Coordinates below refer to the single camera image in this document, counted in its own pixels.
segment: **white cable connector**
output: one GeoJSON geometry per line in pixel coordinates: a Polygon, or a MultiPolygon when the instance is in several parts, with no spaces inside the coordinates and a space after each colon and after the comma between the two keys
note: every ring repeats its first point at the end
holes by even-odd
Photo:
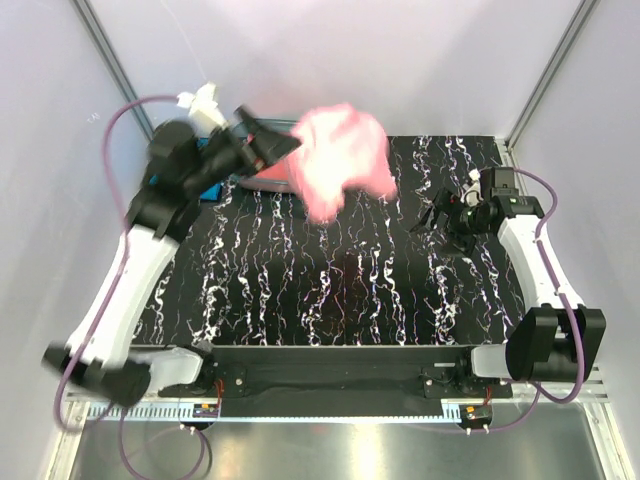
{"type": "Polygon", "coordinates": [[[209,136],[218,127],[227,127],[229,122],[218,109],[217,87],[207,83],[195,93],[178,95],[178,106],[189,110],[189,118],[200,129],[200,134],[209,136]]]}
{"type": "Polygon", "coordinates": [[[482,194],[480,192],[480,172],[477,169],[473,169],[469,172],[470,184],[465,183],[463,185],[464,193],[462,195],[462,203],[475,207],[482,201],[482,194]]]}

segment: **white veins pattern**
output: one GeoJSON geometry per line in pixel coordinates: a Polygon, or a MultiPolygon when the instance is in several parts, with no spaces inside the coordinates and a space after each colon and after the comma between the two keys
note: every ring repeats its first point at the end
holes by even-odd
{"type": "Polygon", "coordinates": [[[149,298],[142,344],[411,345],[505,341],[523,314],[493,238],[441,254],[439,230],[409,234],[438,188],[500,164],[490,137],[391,137],[398,196],[349,192],[329,225],[294,196],[229,182],[203,211],[149,298]]]}

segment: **metal frame edge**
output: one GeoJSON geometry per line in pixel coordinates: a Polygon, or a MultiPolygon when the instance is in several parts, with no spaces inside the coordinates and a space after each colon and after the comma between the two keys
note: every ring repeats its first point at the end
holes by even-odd
{"type": "Polygon", "coordinates": [[[534,87],[533,92],[527,100],[527,103],[518,116],[516,123],[511,129],[509,135],[507,135],[507,137],[505,138],[505,142],[509,150],[513,150],[513,148],[515,148],[515,145],[518,143],[518,140],[522,136],[522,133],[527,127],[529,120],[531,120],[531,117],[533,116],[542,98],[547,92],[549,85],[551,85],[551,82],[558,73],[558,70],[567,58],[569,51],[575,44],[578,36],[584,29],[595,7],[599,3],[600,0],[582,0],[580,2],[580,5],[574,12],[573,17],[569,21],[567,28],[562,34],[562,37],[560,38],[556,49],[547,62],[547,65],[543,70],[538,83],[534,87]]]}
{"type": "MultiPolygon", "coordinates": [[[[106,31],[102,26],[102,23],[98,19],[93,6],[91,5],[91,1],[70,0],[70,2],[76,13],[78,14],[80,21],[85,26],[91,42],[98,50],[98,54],[102,58],[102,61],[107,67],[111,78],[124,97],[125,101],[129,103],[138,100],[138,95],[133,88],[129,77],[125,73],[120,60],[118,59],[118,56],[116,55],[116,52],[111,45],[106,31]]],[[[131,109],[131,113],[133,113],[134,119],[142,130],[142,133],[145,135],[148,141],[151,141],[154,128],[149,116],[140,106],[131,109]]]]}

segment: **black base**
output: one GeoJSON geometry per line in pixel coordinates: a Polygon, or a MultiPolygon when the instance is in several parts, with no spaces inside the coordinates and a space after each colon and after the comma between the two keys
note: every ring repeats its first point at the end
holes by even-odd
{"type": "MultiPolygon", "coordinates": [[[[465,395],[425,389],[425,372],[464,364],[471,348],[242,346],[211,354],[224,382],[224,417],[426,416],[442,414],[443,398],[486,396],[486,385],[474,390],[472,382],[465,395]]],[[[494,386],[495,398],[511,395],[510,387],[494,386]]]]}
{"type": "Polygon", "coordinates": [[[455,367],[429,367],[423,370],[425,398],[511,398],[511,385],[497,379],[456,375],[455,367]]]}

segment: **metal floor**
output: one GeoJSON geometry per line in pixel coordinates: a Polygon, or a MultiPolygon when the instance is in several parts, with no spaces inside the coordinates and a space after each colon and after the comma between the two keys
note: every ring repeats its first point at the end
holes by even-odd
{"type": "MultiPolygon", "coordinates": [[[[526,404],[495,405],[494,424],[521,415],[526,404]]],[[[611,468],[584,405],[541,404],[523,425],[489,435],[451,434],[453,425],[225,423],[206,430],[212,459],[194,478],[208,480],[320,479],[608,479],[632,478],[611,468]]],[[[157,480],[184,475],[200,447],[186,432],[145,441],[170,422],[127,422],[132,465],[157,480]]],[[[131,478],[118,456],[118,423],[84,433],[68,478],[131,478]]]]}

